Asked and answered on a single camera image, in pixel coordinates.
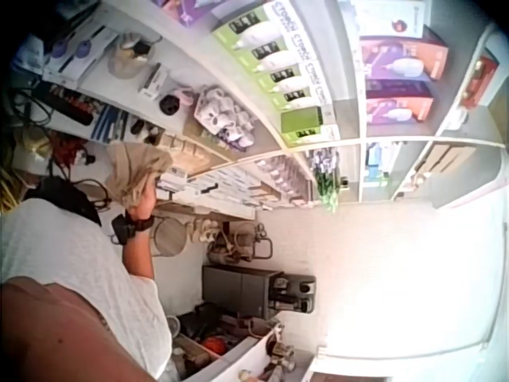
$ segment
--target display rack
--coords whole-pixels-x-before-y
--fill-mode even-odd
[[[104,57],[79,90],[147,119],[165,128],[169,134],[191,140],[220,159],[212,161],[212,165],[203,168],[200,174],[286,154],[293,156],[308,178],[313,180],[303,153],[337,146],[340,148],[340,162],[350,164],[347,170],[342,169],[348,173],[351,187],[343,193],[341,201],[389,201],[396,198],[410,171],[425,158],[434,142],[479,147],[478,154],[473,155],[450,179],[462,178],[464,174],[459,171],[465,171],[467,166],[481,170],[491,160],[494,161],[494,170],[489,177],[478,177],[479,181],[460,187],[458,194],[435,196],[437,202],[434,204],[441,207],[449,205],[454,197],[463,198],[465,193],[475,192],[483,186],[481,183],[493,181],[503,170],[505,162],[497,160],[497,156],[500,156],[501,148],[507,142],[497,130],[487,105],[471,110],[468,122],[460,130],[445,129],[452,111],[460,104],[461,95],[480,54],[495,31],[495,26],[473,4],[461,0],[427,2],[428,25],[449,47],[448,62],[442,78],[429,85],[435,98],[429,118],[424,123],[413,125],[368,126],[355,7],[349,1],[291,0],[323,66],[341,140],[288,147],[280,134],[281,121],[275,108],[211,35],[210,32],[218,25],[219,17],[211,14],[188,29],[148,0],[106,0],[104,3],[99,11],[100,17],[109,27],[120,33],[127,30],[139,31],[155,41],[161,36],[162,41],[155,45],[154,62],[160,61],[166,65],[170,74],[177,74],[175,78],[178,77],[195,89],[203,85],[220,85],[259,121],[255,129],[255,146],[243,154],[222,150],[210,141],[203,140],[200,127],[189,122],[190,110],[183,108],[176,115],[167,117],[161,114],[154,103],[141,101],[138,89],[145,76],[141,74],[131,81],[116,80],[107,71],[107,57]],[[239,6],[248,3],[239,2]],[[385,187],[364,187],[366,149],[372,142],[407,142],[402,145]],[[433,183],[448,184],[445,178],[437,178]]]

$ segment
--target woman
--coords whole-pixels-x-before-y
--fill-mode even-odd
[[[134,222],[155,206],[147,182]],[[40,198],[2,217],[2,359],[16,380],[153,380],[171,335],[149,230],[122,259],[97,223]]]

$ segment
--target wristwatch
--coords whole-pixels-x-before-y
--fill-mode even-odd
[[[153,215],[151,215],[148,219],[145,220],[133,220],[133,218],[126,211],[126,220],[128,224],[134,226],[134,230],[136,232],[143,232],[152,228],[155,218]]]

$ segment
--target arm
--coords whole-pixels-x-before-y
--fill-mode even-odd
[[[152,215],[156,204],[154,178],[149,178],[142,199],[136,207],[128,210],[133,220],[146,220]],[[150,254],[150,230],[136,232],[136,236],[127,241],[122,251],[124,267],[130,275],[153,279],[152,255]]]

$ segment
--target hand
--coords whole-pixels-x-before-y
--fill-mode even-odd
[[[149,177],[146,181],[142,197],[136,207],[127,209],[133,220],[147,220],[152,215],[153,208],[156,205],[156,179],[157,175]]]

